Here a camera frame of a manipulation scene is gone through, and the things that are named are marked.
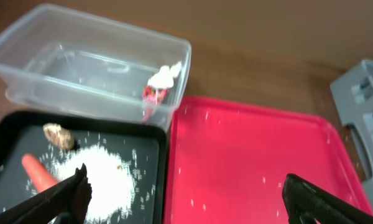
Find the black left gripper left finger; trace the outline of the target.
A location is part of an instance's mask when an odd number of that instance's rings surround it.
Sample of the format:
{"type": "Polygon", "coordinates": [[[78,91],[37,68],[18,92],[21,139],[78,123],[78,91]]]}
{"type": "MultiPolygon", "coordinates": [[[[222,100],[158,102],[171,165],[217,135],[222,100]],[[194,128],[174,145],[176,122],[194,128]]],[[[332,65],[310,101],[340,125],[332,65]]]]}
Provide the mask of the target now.
{"type": "Polygon", "coordinates": [[[92,188],[83,164],[75,174],[0,213],[0,224],[84,223],[92,188]]]}

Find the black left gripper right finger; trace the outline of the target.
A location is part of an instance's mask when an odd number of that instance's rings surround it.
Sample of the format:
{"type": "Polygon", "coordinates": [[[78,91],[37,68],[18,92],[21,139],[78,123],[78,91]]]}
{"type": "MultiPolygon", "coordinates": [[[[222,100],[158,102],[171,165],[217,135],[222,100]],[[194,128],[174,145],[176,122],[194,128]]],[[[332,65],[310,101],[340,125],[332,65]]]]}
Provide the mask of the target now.
{"type": "Polygon", "coordinates": [[[282,198],[289,224],[373,224],[373,216],[295,174],[286,176],[282,198]]]}

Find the orange carrot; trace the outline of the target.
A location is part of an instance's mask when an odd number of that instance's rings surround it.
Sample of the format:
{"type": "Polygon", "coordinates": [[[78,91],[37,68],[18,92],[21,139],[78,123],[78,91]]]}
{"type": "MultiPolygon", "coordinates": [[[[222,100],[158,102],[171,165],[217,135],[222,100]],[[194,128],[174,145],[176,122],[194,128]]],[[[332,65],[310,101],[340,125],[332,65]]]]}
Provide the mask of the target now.
{"type": "Polygon", "coordinates": [[[51,176],[49,171],[32,154],[22,156],[22,166],[38,193],[58,184],[58,181],[51,176]]]}

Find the beige food scrap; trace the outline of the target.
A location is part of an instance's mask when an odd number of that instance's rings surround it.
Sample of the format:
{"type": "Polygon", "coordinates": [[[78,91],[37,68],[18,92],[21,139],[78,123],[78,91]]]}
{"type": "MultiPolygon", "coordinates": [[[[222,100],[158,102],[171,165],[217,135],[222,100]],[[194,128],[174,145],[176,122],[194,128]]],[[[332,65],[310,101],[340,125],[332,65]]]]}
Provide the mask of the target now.
{"type": "Polygon", "coordinates": [[[75,139],[71,132],[59,124],[44,124],[43,132],[46,139],[62,151],[72,150],[75,146],[75,139]]]}

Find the red snack wrapper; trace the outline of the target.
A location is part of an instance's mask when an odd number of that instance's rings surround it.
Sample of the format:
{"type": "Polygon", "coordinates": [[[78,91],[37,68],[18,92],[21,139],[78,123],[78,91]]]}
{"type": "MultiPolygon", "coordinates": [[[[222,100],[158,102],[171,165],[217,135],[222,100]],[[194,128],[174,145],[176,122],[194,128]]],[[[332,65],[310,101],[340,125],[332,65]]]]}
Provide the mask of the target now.
{"type": "Polygon", "coordinates": [[[144,110],[142,112],[142,121],[148,121],[155,113],[158,105],[161,105],[163,100],[166,99],[170,89],[158,89],[152,86],[146,86],[142,93],[142,102],[144,110]]]}

